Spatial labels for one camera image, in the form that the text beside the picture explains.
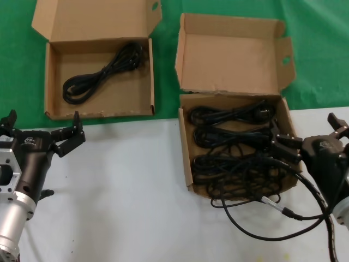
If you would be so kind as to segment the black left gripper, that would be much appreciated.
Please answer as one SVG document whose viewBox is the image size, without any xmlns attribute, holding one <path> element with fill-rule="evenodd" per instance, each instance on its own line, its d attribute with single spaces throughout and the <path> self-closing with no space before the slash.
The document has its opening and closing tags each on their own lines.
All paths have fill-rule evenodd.
<svg viewBox="0 0 349 262">
<path fill-rule="evenodd" d="M 78 111 L 74 113 L 72 126 L 51 133 L 41 130 L 20 131 L 14 128 L 16 120 L 15 110 L 1 118 L 1 142 L 16 140 L 16 149 L 19 151 L 17 162 L 21 170 L 16 191 L 37 203 L 53 154 L 62 158 L 82 145 L 86 141 L 85 132 Z"/>
</svg>

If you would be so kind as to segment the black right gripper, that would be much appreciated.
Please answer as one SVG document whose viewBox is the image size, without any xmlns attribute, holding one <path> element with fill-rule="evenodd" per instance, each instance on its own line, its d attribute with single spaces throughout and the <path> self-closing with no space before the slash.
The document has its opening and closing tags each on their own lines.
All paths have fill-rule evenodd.
<svg viewBox="0 0 349 262">
<path fill-rule="evenodd" d="M 348 147 L 340 140 L 349 138 L 348 124 L 330 113 L 327 118 L 333 128 L 329 135 L 305 138 L 283 135 L 276 120 L 270 122 L 270 150 L 290 163 L 305 163 L 308 173 L 332 211 L 348 197 Z"/>
</svg>

